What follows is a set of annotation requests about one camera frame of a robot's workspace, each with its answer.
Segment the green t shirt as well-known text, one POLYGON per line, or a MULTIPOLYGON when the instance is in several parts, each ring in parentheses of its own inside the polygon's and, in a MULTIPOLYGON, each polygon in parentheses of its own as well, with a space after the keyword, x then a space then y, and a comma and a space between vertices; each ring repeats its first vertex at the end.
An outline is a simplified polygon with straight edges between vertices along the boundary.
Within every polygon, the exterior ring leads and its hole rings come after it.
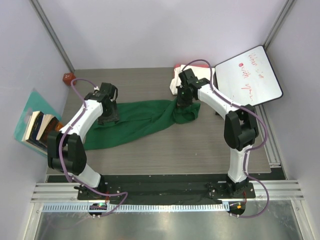
POLYGON ((174 100, 119 103, 119 120, 95 122, 85 137, 86 151, 117 147, 160 132, 174 124, 187 124, 199 116, 201 104, 179 107, 174 100))

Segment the white dry-erase board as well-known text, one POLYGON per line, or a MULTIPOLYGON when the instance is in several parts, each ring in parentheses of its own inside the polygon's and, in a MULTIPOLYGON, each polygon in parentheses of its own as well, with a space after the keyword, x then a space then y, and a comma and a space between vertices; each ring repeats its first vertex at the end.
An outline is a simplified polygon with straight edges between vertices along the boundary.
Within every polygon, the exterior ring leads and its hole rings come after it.
POLYGON ((262 45, 217 64, 215 76, 218 90, 240 105, 257 106, 283 96, 262 45))

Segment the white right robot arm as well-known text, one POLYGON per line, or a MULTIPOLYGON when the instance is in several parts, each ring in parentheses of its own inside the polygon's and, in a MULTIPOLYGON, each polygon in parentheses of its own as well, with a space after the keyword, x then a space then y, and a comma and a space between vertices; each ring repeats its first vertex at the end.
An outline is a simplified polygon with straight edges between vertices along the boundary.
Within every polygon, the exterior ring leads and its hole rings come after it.
POLYGON ((243 194, 249 185, 247 173, 248 150, 253 147, 259 135, 254 108, 235 106, 208 79, 199 79, 192 69, 178 74, 181 81, 177 87, 177 104, 188 107, 193 100, 199 100, 210 106, 224 120, 223 137, 230 148, 230 164, 226 176, 226 193, 233 198, 243 194))

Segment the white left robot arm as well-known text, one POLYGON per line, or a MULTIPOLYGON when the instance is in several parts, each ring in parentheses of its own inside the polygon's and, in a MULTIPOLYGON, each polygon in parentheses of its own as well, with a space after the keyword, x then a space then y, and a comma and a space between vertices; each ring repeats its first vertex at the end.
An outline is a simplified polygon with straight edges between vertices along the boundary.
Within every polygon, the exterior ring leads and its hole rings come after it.
POLYGON ((73 118, 47 137, 48 167, 63 173, 68 182, 87 188, 97 200, 106 195, 107 186, 104 177, 88 165, 84 141, 94 123, 119 120, 117 97, 118 89, 113 84, 94 85, 92 92, 80 98, 82 105, 73 118))

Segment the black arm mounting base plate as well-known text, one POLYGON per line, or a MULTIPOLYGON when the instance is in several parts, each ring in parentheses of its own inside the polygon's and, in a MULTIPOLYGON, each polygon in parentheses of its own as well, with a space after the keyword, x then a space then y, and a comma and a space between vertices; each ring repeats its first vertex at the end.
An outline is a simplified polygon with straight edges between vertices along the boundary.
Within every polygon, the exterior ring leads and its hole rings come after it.
POLYGON ((125 204, 185 205, 216 203, 218 200, 256 197, 252 183, 232 193, 225 174, 105 175, 108 196, 98 195, 80 184, 72 187, 78 200, 107 200, 117 204, 127 192, 125 204))

